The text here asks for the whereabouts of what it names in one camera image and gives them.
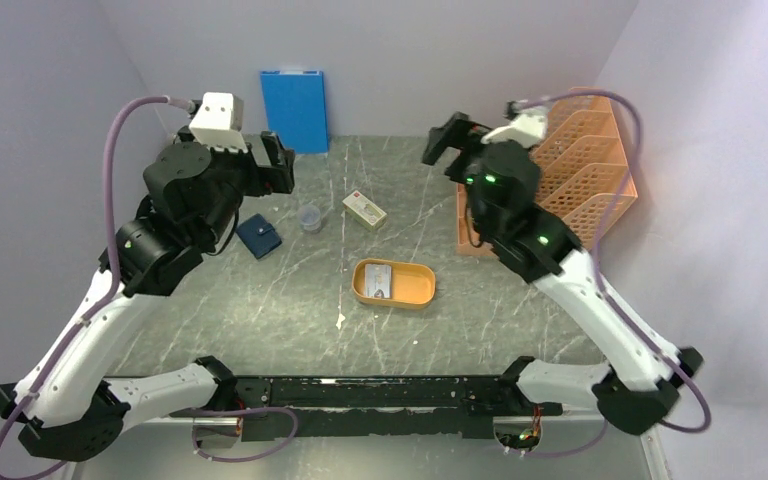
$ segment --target white wall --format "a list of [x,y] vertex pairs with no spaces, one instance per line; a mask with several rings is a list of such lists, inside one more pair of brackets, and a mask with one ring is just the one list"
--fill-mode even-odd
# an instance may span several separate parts
[[[24,376],[87,288],[104,249],[101,155],[107,128],[146,94],[94,2],[0,2],[0,383]],[[165,134],[151,109],[117,149],[119,220],[145,191]],[[9,476],[39,471],[15,433]]]
[[[641,2],[598,79],[647,122],[604,264],[707,360],[714,428],[665,434],[675,478],[768,478],[768,1],[676,3]],[[675,416],[701,417],[692,397]]]
[[234,92],[247,132],[266,129],[258,72],[301,67],[325,71],[332,134],[425,135],[592,84],[637,0],[101,3],[149,90]]

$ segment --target blue folder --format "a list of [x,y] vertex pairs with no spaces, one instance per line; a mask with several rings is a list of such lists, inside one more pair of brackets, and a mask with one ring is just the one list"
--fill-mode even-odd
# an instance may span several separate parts
[[322,71],[260,72],[269,129],[297,153],[328,151],[325,81]]

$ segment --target dark blue wallet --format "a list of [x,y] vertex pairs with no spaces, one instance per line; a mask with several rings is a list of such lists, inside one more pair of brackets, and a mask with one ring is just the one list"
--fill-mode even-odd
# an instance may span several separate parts
[[259,213],[237,227],[237,236],[257,259],[263,258],[281,245],[281,237],[275,227]]

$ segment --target gray marble table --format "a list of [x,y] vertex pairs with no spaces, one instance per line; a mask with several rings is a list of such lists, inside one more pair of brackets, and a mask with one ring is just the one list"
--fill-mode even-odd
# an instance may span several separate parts
[[[326,155],[299,156],[292,195],[246,199],[240,212],[266,217],[283,245],[258,261],[234,239],[224,255],[207,258],[111,373],[161,373],[202,355],[242,375],[501,373],[519,355],[600,361],[550,299],[495,259],[455,254],[455,188],[443,175],[449,162],[422,165],[424,146],[423,138],[338,137]],[[354,189],[388,213],[378,232],[343,215],[341,201]],[[318,234],[299,228],[304,203],[325,214]],[[434,300],[418,311],[359,303],[351,279],[364,258],[431,267]]]

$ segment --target clear plastic cup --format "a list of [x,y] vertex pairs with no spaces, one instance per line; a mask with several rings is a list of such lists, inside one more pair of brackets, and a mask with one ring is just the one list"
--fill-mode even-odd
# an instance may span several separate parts
[[307,233],[318,233],[322,230],[322,213],[316,207],[308,203],[299,208],[299,224]]

